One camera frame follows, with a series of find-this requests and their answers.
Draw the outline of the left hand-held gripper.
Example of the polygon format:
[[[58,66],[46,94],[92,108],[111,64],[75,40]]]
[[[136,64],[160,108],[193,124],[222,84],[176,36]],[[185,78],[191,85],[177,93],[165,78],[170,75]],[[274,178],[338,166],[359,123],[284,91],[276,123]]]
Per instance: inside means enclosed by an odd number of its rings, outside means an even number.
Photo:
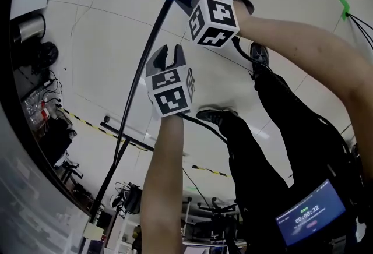
[[[190,112],[195,92],[192,70],[186,66],[182,46],[175,45],[174,61],[166,68],[167,55],[168,46],[163,45],[146,63],[148,96],[159,117]]]

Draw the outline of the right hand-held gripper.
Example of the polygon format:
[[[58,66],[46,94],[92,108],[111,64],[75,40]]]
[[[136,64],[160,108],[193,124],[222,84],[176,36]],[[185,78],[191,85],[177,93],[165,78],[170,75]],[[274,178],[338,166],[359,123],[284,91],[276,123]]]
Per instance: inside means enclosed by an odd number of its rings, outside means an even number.
[[[250,0],[174,0],[185,12],[191,13],[188,30],[194,44],[223,48],[240,30],[234,2],[242,2],[248,13],[254,12]]]

